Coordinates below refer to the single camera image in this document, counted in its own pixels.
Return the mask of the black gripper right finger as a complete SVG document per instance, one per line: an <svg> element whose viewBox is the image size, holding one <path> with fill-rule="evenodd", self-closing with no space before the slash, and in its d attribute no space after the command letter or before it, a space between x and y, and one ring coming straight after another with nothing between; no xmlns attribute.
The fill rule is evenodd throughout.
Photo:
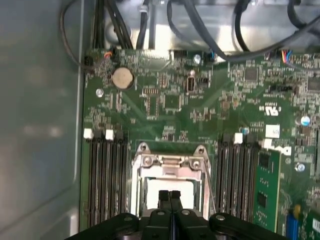
<svg viewBox="0 0 320 240"><path fill-rule="evenodd" d="M285 240L286 237L226 213L204 219L194 209L182 207L179 191L170 192L172 228L176 240Z"/></svg>

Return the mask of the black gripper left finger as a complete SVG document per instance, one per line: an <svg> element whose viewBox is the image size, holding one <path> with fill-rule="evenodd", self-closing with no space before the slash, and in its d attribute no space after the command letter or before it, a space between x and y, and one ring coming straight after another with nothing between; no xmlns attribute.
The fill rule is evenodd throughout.
<svg viewBox="0 0 320 240"><path fill-rule="evenodd" d="M172 238L171 197L167 190L158 194L158 207L141 218L121 213L86 230L69 240L170 240Z"/></svg>

